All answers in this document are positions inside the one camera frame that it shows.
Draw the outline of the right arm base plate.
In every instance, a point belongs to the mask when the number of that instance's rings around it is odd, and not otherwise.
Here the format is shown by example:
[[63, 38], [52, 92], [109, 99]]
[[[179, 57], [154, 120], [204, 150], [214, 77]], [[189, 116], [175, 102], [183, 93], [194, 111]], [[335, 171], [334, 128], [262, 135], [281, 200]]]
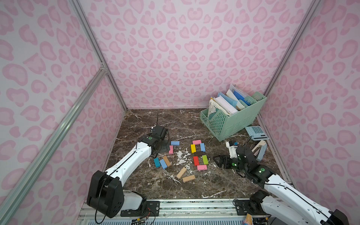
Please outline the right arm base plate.
[[266, 213], [262, 210], [261, 205], [252, 200], [234, 199], [232, 201], [238, 216], [265, 216]]

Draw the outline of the teal block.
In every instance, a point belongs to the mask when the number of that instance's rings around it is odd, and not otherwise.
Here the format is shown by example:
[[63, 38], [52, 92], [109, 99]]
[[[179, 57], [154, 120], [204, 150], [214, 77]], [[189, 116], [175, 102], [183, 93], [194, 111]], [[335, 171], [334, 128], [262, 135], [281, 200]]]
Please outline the teal block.
[[160, 164], [160, 161], [159, 161], [158, 158], [155, 158], [155, 159], [154, 159], [154, 164], [155, 164], [155, 167], [156, 167], [156, 168], [161, 167], [161, 164]]

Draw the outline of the green block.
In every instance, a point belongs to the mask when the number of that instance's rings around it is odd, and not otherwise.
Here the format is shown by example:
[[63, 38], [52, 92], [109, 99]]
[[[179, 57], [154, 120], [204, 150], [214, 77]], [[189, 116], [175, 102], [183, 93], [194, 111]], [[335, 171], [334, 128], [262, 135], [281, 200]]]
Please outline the green block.
[[208, 161], [208, 158], [206, 155], [202, 155], [202, 161], [203, 161], [203, 164], [204, 165], [208, 165], [209, 164], [209, 161]]

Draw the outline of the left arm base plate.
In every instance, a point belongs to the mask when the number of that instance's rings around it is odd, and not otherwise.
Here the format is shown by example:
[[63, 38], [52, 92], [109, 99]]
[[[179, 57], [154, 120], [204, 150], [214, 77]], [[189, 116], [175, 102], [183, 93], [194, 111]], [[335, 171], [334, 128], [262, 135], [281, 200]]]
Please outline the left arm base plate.
[[143, 201], [137, 210], [121, 211], [121, 217], [159, 216], [160, 201]]

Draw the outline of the wooden block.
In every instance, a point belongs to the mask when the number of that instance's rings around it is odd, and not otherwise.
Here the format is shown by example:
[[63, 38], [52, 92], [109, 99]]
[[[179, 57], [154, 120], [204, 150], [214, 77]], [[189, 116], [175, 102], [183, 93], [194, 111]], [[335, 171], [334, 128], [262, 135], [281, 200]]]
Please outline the wooden block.
[[163, 160], [165, 161], [165, 163], [168, 167], [171, 165], [169, 159], [166, 156], [163, 156]]
[[190, 175], [190, 176], [184, 177], [182, 180], [183, 180], [183, 182], [189, 182], [189, 181], [193, 181], [195, 179], [196, 179], [195, 175]]

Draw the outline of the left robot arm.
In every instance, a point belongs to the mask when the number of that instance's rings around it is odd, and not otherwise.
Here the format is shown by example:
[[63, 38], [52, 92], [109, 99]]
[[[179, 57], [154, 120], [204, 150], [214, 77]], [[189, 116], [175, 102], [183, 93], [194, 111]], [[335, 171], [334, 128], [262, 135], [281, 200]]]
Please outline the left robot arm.
[[165, 146], [169, 138], [168, 129], [156, 125], [149, 134], [141, 136], [134, 148], [123, 159], [106, 171], [96, 171], [90, 183], [86, 203], [96, 213], [100, 212], [108, 218], [146, 217], [159, 215], [160, 202], [147, 201], [137, 192], [123, 190], [127, 179], [139, 165], [152, 154]]

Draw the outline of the dark brown block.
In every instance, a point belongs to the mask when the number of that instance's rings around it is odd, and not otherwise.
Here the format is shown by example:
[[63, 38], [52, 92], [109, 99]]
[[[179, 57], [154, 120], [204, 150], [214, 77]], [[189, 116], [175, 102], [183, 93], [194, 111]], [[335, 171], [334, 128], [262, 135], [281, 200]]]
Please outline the dark brown block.
[[202, 156], [202, 155], [205, 155], [206, 153], [203, 152], [203, 151], [199, 151], [199, 152], [195, 152], [194, 155], [199, 157], [199, 156]]

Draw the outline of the light blue block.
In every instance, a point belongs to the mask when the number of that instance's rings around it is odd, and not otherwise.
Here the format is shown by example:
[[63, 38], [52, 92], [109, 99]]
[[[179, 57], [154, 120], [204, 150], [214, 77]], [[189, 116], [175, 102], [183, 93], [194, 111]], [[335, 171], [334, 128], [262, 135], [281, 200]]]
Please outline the light blue block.
[[161, 165], [161, 167], [162, 167], [163, 169], [167, 169], [167, 168], [168, 168], [168, 165], [166, 164], [166, 162], [165, 162], [164, 159], [160, 160], [159, 162], [160, 162], [160, 165]]
[[205, 144], [204, 143], [200, 143], [200, 148], [202, 152], [205, 152]]
[[171, 141], [171, 145], [172, 146], [179, 146], [180, 142], [179, 141]]

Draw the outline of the wooden block diagonal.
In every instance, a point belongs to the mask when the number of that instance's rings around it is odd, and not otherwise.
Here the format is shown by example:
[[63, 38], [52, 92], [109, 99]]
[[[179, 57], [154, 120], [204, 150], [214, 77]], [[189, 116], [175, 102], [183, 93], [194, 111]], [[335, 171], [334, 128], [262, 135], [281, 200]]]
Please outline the wooden block diagonal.
[[186, 172], [186, 168], [185, 167], [183, 167], [180, 171], [179, 171], [179, 173], [176, 175], [176, 177], [177, 177], [177, 179], [180, 179], [183, 175], [184, 175], [184, 173]]

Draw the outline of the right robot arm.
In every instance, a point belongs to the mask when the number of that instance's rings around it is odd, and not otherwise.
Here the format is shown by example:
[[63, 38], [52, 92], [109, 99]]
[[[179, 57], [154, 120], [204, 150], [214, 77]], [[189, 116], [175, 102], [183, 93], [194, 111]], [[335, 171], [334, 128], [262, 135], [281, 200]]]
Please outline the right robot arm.
[[218, 155], [214, 162], [220, 168], [232, 169], [261, 189], [250, 197], [251, 213], [270, 215], [287, 225], [348, 225], [347, 216], [340, 210], [316, 203], [285, 182], [267, 166], [260, 164], [251, 149], [232, 146], [235, 156]]

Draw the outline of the red block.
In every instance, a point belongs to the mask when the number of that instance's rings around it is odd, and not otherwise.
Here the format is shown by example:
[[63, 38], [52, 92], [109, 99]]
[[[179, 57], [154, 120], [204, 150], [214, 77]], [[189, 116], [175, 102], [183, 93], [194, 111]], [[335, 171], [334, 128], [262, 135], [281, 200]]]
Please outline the red block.
[[193, 161], [194, 161], [194, 165], [195, 165], [195, 166], [199, 166], [199, 165], [200, 165], [200, 163], [199, 163], [199, 158], [198, 158], [197, 156], [194, 156], [194, 157], [193, 157]]

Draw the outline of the yellow block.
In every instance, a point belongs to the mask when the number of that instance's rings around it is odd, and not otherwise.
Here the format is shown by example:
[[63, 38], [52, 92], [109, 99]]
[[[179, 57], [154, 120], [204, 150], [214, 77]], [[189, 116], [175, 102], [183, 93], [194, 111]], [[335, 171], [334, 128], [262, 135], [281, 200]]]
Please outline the yellow block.
[[195, 154], [196, 153], [196, 146], [194, 144], [191, 145], [191, 153]]

